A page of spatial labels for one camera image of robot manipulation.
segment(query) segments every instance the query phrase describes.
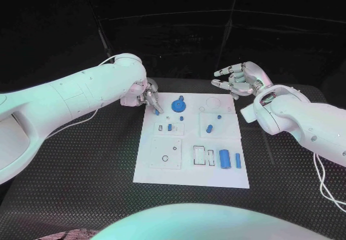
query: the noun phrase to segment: cable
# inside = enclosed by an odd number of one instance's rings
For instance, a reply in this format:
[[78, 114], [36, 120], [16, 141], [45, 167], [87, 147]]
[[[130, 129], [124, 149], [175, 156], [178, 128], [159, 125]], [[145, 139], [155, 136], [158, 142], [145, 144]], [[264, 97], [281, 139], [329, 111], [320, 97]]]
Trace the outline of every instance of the cable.
[[[322, 173], [320, 173], [320, 170], [319, 170], [319, 167], [318, 167], [316, 158], [318, 158], [318, 160], [319, 160], [319, 164], [320, 164], [320, 167], [322, 167]], [[322, 160], [320, 160], [320, 156], [319, 156], [316, 153], [313, 153], [313, 164], [315, 164], [315, 168], [316, 168], [318, 176], [319, 176], [319, 181], [320, 181], [320, 185], [319, 185], [320, 194], [322, 194], [322, 196], [323, 196], [328, 200], [331, 200], [331, 201], [335, 203], [335, 205], [336, 205], [336, 206], [341, 208], [341, 210], [346, 213], [346, 209], [343, 209], [342, 206], [339, 205], [339, 204], [346, 205], [346, 202], [339, 201], [339, 200], [335, 199], [335, 197], [333, 197], [333, 195], [332, 195], [332, 193], [331, 193], [331, 191], [329, 191], [329, 189], [328, 189], [328, 187], [326, 187], [326, 185], [325, 185], [326, 169], [325, 169], [325, 166], [323, 166], [323, 162], [322, 162]]]
[[[117, 56], [117, 55], [108, 57], [108, 58], [98, 64], [98, 66], [103, 65], [108, 60], [111, 60], [113, 58], [116, 58], [116, 56]], [[61, 132], [62, 130], [65, 130], [67, 128], [70, 128], [70, 127], [72, 127], [72, 126], [75, 126], [75, 125], [78, 125], [78, 124], [85, 123], [87, 121], [90, 121], [90, 120], [94, 118], [94, 116], [97, 115], [97, 112], [98, 112], [98, 109], [96, 110], [93, 116], [91, 116], [88, 119], [85, 119], [85, 120], [83, 120], [83, 121], [80, 121], [80, 122], [77, 122], [77, 123], [65, 126], [65, 127], [64, 127], [62, 129], [59, 129], [55, 133], [52, 133], [45, 139], [49, 139], [57, 133], [59, 133], [59, 132]]]

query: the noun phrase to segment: small blue part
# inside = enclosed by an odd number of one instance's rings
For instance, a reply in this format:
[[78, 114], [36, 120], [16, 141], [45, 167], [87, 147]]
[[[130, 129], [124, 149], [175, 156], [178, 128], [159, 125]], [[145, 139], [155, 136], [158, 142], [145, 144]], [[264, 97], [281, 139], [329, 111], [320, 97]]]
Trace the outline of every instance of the small blue part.
[[241, 164], [241, 154], [240, 153], [235, 154], [235, 164], [237, 164], [237, 168], [241, 169], [243, 164]]
[[209, 125], [209, 126], [208, 126], [208, 129], [207, 129], [207, 132], [211, 133], [211, 132], [212, 132], [212, 129], [214, 129], [214, 125]]
[[221, 168], [230, 169], [231, 168], [231, 160], [230, 160], [230, 151], [228, 150], [220, 150], [220, 162], [221, 162]]
[[181, 96], [176, 101], [172, 103], [172, 109], [176, 113], [182, 113], [186, 109], [185, 97]]

